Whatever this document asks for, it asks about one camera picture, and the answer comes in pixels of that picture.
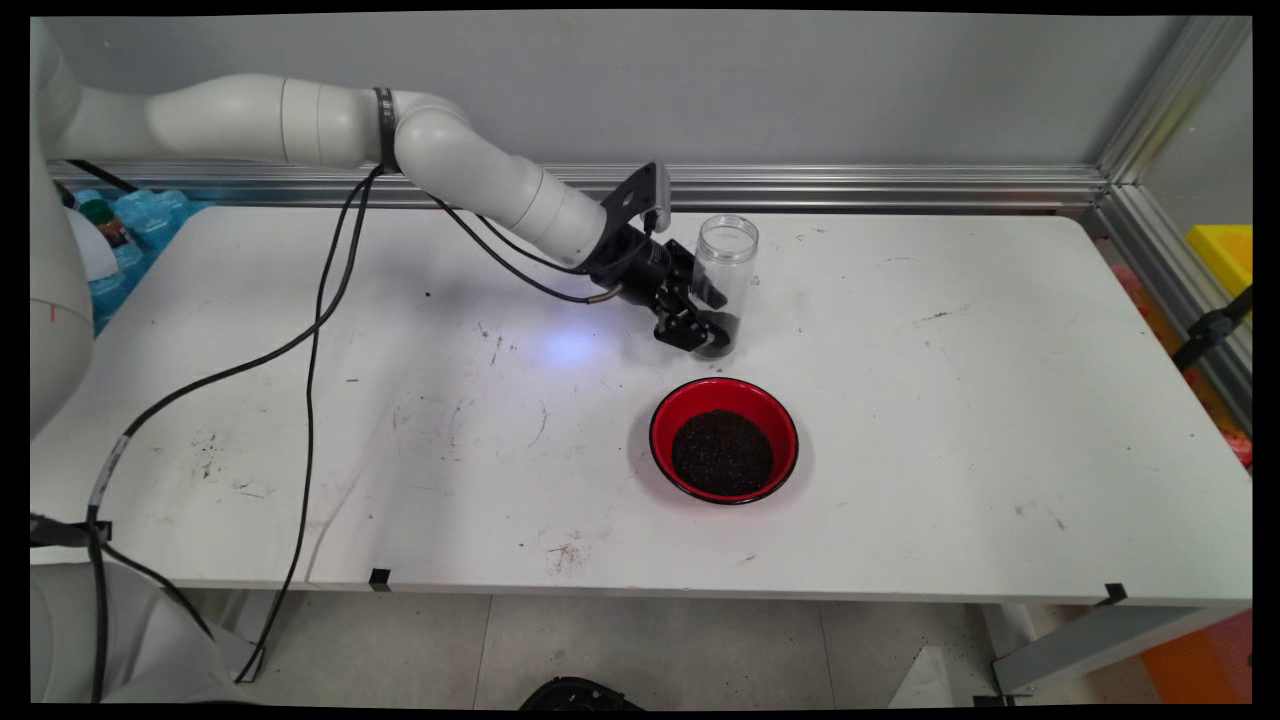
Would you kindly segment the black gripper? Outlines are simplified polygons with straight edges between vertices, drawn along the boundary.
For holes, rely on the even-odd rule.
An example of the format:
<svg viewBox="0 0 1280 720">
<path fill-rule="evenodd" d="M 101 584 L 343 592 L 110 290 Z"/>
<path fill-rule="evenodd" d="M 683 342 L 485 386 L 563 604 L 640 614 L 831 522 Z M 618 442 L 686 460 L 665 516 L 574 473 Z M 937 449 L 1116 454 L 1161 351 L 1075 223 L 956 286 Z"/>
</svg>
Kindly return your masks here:
<svg viewBox="0 0 1280 720">
<path fill-rule="evenodd" d="M 722 258 L 691 254 L 676 240 L 659 243 L 630 224 L 603 238 L 579 265 L 605 290 L 617 290 L 625 302 L 654 311 L 653 336 L 662 343 L 692 352 L 721 340 L 721 327 L 709 313 L 726 310 L 730 264 Z"/>
</svg>

